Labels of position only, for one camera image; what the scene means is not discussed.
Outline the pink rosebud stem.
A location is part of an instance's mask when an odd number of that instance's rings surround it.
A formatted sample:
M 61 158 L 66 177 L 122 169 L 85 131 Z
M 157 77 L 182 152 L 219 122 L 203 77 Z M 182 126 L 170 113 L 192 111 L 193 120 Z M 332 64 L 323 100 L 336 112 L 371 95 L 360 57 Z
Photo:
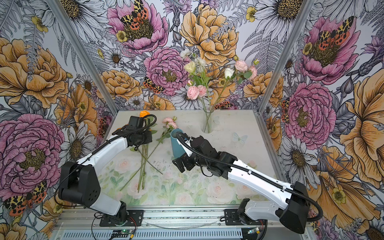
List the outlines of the pink rosebud stem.
M 234 95 L 236 84 L 225 78 L 224 70 L 214 70 L 210 73 L 209 82 L 211 106 L 214 110 L 235 109 L 235 104 L 230 98 Z

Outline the pink white rose stem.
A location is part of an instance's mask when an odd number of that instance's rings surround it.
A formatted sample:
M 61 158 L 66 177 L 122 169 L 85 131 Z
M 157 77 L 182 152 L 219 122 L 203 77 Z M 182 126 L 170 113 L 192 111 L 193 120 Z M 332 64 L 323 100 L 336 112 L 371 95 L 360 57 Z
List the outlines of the pink white rose stem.
M 165 118 L 163 119 L 162 123 L 163 123 L 163 132 L 161 133 L 161 136 L 156 139 L 156 145 L 157 144 L 163 144 L 164 141 L 166 139 L 169 139 L 171 137 L 171 132 L 172 130 L 174 129 L 177 129 L 178 126 L 176 125 L 176 120 L 177 120 L 177 117 L 173 117 L 173 118 Z M 122 191 L 132 180 L 130 180 L 130 178 L 128 179 L 128 181 L 120 188 L 120 191 Z

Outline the teal cylindrical vase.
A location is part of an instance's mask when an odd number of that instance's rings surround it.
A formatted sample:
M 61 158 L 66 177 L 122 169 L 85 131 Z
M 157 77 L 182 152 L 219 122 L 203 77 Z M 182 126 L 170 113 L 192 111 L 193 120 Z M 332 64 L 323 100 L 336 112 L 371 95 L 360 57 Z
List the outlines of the teal cylindrical vase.
M 181 129 L 174 129 L 171 132 L 171 146 L 174 158 L 179 158 L 185 153 L 183 146 L 179 144 L 177 139 L 177 133 L 182 132 L 183 131 Z

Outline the clear glass vase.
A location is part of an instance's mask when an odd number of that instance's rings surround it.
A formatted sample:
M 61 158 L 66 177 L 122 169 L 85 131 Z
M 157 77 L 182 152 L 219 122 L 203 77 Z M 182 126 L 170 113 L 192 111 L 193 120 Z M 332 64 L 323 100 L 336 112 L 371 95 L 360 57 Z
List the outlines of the clear glass vase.
M 213 121 L 214 111 L 207 110 L 203 111 L 203 119 L 202 119 L 202 125 L 201 130 L 203 133 L 210 134 L 214 130 L 214 121 Z

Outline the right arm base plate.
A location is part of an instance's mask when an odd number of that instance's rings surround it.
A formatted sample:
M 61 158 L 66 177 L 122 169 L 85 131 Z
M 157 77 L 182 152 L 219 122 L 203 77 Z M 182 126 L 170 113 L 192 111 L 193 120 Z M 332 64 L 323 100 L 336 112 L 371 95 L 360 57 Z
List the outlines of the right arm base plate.
M 220 218 L 220 221 L 224 222 L 226 226 L 264 226 L 268 222 L 267 220 L 252 220 L 237 209 L 224 209 L 224 216 Z

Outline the light pink peony stem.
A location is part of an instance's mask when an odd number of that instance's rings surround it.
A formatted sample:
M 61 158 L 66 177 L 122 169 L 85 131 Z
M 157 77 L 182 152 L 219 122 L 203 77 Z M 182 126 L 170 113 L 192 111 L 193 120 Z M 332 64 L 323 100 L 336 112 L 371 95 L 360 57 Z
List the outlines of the light pink peony stem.
M 211 99 L 209 88 L 204 85 L 196 85 L 192 80 L 187 81 L 187 97 L 190 100 L 198 100 L 202 104 L 205 113 L 206 122 L 209 120 L 209 113 L 211 111 Z

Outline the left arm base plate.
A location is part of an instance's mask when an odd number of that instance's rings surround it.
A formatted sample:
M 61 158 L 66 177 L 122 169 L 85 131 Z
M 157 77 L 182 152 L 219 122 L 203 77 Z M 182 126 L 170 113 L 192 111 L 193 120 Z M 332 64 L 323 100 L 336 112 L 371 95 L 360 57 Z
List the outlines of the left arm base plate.
M 140 227 L 144 217 L 143 210 L 126 210 L 115 216 L 103 215 L 100 221 L 101 227 Z

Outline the pink carnation flower stem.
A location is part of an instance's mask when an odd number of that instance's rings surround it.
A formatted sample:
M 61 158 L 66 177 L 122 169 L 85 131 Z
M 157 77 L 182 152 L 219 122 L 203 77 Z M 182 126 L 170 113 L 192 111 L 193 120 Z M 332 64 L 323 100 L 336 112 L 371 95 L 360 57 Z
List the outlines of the pink carnation flower stem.
M 237 60 L 233 67 L 224 69 L 225 78 L 236 84 L 235 93 L 240 91 L 240 88 L 245 83 L 254 79 L 257 76 L 257 66 L 260 64 L 260 60 L 254 60 L 250 65 L 245 61 Z

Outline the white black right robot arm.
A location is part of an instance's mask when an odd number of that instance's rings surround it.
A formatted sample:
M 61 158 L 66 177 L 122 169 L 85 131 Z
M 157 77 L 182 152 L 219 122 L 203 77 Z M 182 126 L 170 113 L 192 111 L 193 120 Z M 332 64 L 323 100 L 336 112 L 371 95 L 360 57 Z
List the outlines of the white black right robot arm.
M 302 183 L 292 185 L 267 176 L 232 154 L 216 151 L 202 136 L 194 138 L 181 132 L 176 136 L 184 154 L 174 159 L 173 164 L 181 173 L 198 166 L 201 171 L 210 172 L 212 177 L 240 183 L 272 202 L 268 207 L 259 207 L 255 201 L 245 198 L 237 212 L 229 217 L 231 220 L 243 225 L 279 221 L 288 230 L 303 234 L 307 223 L 323 217 L 323 209 L 309 197 Z

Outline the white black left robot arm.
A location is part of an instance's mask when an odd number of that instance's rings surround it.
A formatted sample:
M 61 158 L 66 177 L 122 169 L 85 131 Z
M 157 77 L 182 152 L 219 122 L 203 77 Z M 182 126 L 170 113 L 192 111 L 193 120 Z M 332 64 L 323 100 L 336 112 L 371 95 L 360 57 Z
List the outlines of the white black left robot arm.
M 129 218 L 126 204 L 102 193 L 98 174 L 125 149 L 138 149 L 141 145 L 151 143 L 150 128 L 156 122 L 157 117 L 152 114 L 144 117 L 131 116 L 128 124 L 114 131 L 93 152 L 77 162 L 65 163 L 55 195 L 60 200 L 100 212 L 113 225 L 125 224 Z

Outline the orange daisy flower stem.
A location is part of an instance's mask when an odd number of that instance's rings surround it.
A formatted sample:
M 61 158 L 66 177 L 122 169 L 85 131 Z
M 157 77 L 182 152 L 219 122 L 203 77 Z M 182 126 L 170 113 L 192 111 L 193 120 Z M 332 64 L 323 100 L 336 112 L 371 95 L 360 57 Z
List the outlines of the orange daisy flower stem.
M 151 157 L 154 155 L 158 148 L 159 144 L 157 144 L 151 152 L 149 152 L 149 145 L 142 146 L 142 149 L 137 151 L 141 155 L 141 161 L 140 161 L 140 167 L 133 173 L 130 180 L 132 180 L 134 177 L 139 176 L 138 179 L 138 186 L 137 186 L 137 192 L 139 193 L 141 190 L 144 190 L 145 188 L 145 176 L 147 174 L 146 172 L 146 166 L 149 165 L 152 169 L 154 169 L 157 173 L 163 174 L 157 167 L 155 167 L 154 164 L 150 162 Z

